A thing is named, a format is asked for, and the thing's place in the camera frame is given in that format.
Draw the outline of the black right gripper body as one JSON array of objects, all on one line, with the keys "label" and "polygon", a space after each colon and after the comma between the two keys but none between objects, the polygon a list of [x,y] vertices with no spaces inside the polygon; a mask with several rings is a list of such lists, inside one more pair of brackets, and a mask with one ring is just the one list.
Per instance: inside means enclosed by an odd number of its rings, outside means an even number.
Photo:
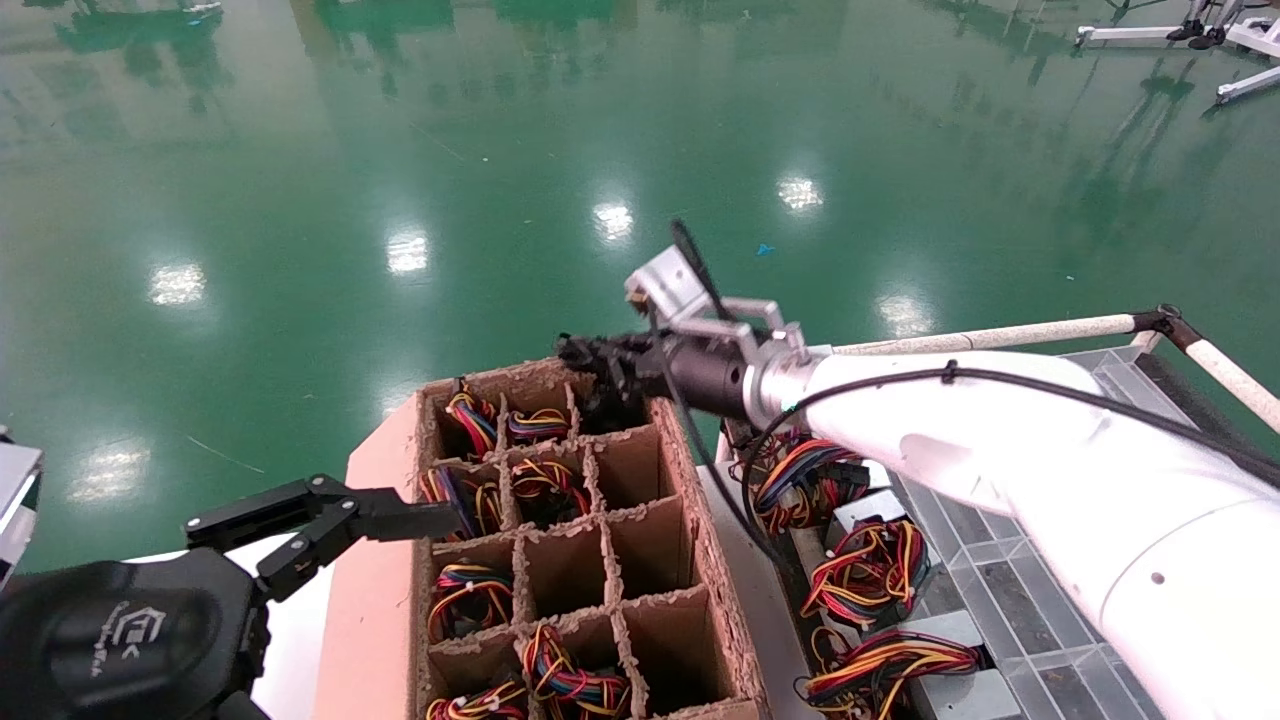
[{"label": "black right gripper body", "polygon": [[748,420],[744,402],[748,364],[737,347],[669,334],[650,351],[650,364],[655,368],[655,379],[650,382],[653,395],[672,401],[681,397],[695,410]]}]

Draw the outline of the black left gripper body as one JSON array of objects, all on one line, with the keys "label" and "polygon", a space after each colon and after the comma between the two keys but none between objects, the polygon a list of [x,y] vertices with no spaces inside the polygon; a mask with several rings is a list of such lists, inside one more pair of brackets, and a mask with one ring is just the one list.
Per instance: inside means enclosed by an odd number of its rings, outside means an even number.
[{"label": "black left gripper body", "polygon": [[269,641],[257,580],[211,550],[22,575],[3,589],[1,715],[215,719]]}]

